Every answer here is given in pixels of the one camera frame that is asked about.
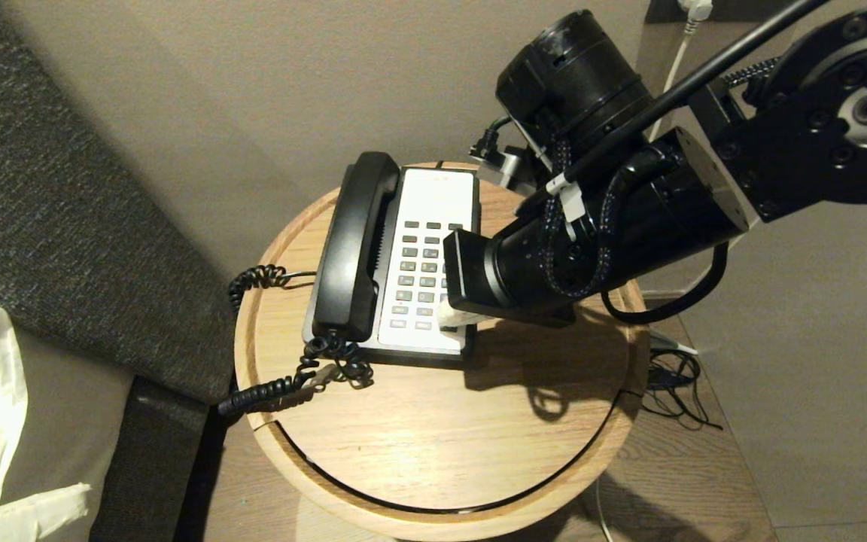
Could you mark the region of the black and white phone base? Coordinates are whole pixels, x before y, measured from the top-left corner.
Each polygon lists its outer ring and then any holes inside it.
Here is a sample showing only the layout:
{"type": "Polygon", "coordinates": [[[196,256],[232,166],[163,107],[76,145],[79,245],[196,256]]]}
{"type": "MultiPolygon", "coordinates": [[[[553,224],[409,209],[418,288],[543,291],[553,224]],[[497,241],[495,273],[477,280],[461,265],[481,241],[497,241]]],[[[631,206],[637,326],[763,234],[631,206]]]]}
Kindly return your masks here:
{"type": "MultiPolygon", "coordinates": [[[[375,251],[376,307],[371,334],[349,342],[368,361],[460,363],[476,329],[437,327],[438,303],[447,298],[443,240],[454,230],[478,231],[479,182],[463,169],[400,169],[385,210],[375,251]]],[[[317,268],[303,339],[313,340],[311,319],[317,300],[317,268]]]]}

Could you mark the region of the black telephone handset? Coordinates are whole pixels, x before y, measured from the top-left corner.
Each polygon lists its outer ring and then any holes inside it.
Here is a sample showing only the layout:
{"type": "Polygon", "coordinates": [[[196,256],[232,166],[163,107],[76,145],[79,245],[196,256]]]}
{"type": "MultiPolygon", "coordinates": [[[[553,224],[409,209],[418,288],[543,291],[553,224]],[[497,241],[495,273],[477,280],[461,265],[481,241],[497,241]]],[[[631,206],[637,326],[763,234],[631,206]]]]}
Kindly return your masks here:
{"type": "Polygon", "coordinates": [[[376,307],[375,251],[400,170],[385,152],[367,151],[347,168],[318,270],[311,332],[364,342],[376,307]]]}

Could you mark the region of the beige mattress side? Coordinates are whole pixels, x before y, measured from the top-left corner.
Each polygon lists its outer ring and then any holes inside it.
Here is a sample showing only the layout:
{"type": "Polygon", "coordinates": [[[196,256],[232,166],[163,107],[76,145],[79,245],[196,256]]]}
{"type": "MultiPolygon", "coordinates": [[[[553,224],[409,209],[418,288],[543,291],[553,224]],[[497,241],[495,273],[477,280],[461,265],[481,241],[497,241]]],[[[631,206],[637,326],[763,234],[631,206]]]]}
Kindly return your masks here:
{"type": "Polygon", "coordinates": [[[0,504],[89,484],[86,516],[44,542],[87,542],[99,512],[134,374],[17,327],[27,388],[26,419],[0,504]]]}

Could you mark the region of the dark grey bed base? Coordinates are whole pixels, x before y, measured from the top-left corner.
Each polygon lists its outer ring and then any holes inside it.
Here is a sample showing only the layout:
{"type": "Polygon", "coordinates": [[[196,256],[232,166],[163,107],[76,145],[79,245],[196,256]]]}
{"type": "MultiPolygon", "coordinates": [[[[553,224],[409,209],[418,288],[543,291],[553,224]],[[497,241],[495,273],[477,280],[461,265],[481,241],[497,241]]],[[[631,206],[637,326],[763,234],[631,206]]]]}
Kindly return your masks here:
{"type": "Polygon", "coordinates": [[[87,542],[173,542],[208,406],[134,378],[87,542]]]}

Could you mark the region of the round wooden side table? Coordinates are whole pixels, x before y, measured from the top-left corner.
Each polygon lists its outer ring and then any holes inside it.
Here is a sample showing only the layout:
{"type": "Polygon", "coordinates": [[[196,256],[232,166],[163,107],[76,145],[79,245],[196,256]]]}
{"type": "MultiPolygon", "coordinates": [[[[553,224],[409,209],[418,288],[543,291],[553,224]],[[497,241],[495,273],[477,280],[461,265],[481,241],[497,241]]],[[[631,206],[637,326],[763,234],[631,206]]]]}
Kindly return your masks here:
{"type": "Polygon", "coordinates": [[[275,469],[341,520],[464,542],[519,531],[574,501],[616,459],[646,388],[648,330],[582,302],[552,329],[492,320],[455,368],[374,364],[245,415],[275,469]]]}

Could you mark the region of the dark grey fabric headboard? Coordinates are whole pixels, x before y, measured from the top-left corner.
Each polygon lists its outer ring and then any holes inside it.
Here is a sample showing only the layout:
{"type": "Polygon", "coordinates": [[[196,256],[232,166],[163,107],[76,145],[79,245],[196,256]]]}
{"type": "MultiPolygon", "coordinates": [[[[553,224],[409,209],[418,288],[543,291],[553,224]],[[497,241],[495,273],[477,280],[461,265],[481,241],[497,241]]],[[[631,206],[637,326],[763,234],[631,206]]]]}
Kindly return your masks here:
{"type": "Polygon", "coordinates": [[[230,387],[233,320],[218,271],[1,13],[0,307],[202,403],[230,387]]]}

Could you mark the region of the wide black wall socket panel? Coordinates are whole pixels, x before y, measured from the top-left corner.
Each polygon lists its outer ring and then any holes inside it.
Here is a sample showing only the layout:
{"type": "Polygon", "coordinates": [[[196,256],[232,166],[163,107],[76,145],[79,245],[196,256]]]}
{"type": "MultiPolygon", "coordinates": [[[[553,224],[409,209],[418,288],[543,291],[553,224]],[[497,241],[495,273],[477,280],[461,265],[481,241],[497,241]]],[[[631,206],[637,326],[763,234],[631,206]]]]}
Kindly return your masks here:
{"type": "MultiPolygon", "coordinates": [[[[705,22],[761,22],[795,0],[712,0],[712,11],[705,22]]],[[[679,0],[651,0],[645,24],[685,22],[679,0]]]]}

